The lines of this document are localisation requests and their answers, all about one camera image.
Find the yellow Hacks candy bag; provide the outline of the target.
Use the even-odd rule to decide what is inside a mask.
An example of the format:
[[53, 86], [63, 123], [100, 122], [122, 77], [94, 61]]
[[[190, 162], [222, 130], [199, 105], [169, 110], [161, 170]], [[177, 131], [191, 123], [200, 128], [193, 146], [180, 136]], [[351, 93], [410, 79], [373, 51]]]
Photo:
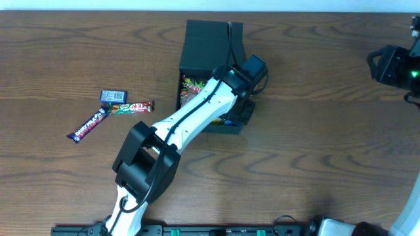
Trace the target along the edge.
[[224, 119], [214, 119], [212, 120], [211, 124], [212, 125], [225, 125], [225, 120]]

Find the red green KitKat bar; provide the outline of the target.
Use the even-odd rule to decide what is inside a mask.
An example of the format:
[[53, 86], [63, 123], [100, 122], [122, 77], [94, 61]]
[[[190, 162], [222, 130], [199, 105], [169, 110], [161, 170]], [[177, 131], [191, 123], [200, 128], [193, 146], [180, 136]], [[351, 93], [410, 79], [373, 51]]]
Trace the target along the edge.
[[151, 113], [153, 111], [153, 106], [153, 101], [128, 104], [108, 104], [110, 113], [113, 115], [125, 113]]

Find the black gift box with lid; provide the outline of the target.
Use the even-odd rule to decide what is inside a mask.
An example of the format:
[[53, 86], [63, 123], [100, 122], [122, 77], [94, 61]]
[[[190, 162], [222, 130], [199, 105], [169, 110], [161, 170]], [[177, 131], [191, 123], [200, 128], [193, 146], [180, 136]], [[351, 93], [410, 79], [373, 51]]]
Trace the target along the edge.
[[[186, 34], [180, 57], [178, 97], [176, 109], [180, 109], [179, 92], [181, 77], [200, 77], [209, 80], [217, 66], [226, 62], [228, 50], [228, 24], [226, 22], [188, 20]], [[239, 134], [240, 127], [226, 125], [208, 125], [203, 131], [221, 134]]]

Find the small blue silver box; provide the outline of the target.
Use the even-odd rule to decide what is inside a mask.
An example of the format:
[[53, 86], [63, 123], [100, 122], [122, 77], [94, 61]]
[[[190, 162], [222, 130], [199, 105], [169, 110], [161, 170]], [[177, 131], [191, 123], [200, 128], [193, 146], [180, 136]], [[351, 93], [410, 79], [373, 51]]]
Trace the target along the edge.
[[100, 102], [111, 104], [124, 104], [127, 101], [127, 92], [123, 90], [102, 90]]

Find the blue Oreo cookie pack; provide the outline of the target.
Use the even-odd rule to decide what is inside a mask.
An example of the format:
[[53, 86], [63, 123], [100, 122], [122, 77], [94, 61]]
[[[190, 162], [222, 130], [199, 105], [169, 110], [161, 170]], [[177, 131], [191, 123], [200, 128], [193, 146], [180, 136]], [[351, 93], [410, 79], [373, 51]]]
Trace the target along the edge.
[[224, 124], [225, 124], [226, 126], [233, 126], [233, 127], [240, 127], [240, 126], [241, 126], [241, 124], [240, 124], [240, 123], [235, 122], [235, 121], [230, 121], [230, 120], [226, 120], [226, 121], [224, 122]]

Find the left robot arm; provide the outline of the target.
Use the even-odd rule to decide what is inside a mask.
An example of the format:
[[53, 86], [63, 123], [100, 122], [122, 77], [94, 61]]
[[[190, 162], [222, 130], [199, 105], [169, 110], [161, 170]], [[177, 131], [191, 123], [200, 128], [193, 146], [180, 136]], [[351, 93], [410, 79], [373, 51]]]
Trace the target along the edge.
[[214, 119], [254, 94], [265, 75], [265, 67], [219, 67], [202, 91], [174, 114], [150, 127], [137, 123], [112, 165], [117, 201], [104, 224], [105, 234], [136, 235], [148, 205], [173, 181], [184, 148]]

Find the black Haribo candy bag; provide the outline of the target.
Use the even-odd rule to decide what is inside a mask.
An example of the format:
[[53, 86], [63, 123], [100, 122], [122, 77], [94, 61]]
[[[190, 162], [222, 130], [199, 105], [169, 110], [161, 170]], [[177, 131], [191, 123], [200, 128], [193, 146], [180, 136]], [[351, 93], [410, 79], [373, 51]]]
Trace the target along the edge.
[[180, 84], [180, 106], [186, 105], [196, 95], [198, 95], [206, 86], [208, 80], [200, 77], [190, 77], [183, 75]]

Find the purple Dairy Milk bar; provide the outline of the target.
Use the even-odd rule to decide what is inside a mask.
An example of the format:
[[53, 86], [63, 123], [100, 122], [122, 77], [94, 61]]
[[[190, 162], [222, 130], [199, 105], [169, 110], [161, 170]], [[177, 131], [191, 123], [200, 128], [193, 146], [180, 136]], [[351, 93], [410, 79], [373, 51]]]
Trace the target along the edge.
[[69, 133], [66, 137], [72, 139], [76, 144], [79, 143], [92, 129], [100, 124], [108, 116], [108, 108], [102, 106], [94, 113], [86, 122], [84, 122], [74, 132]]

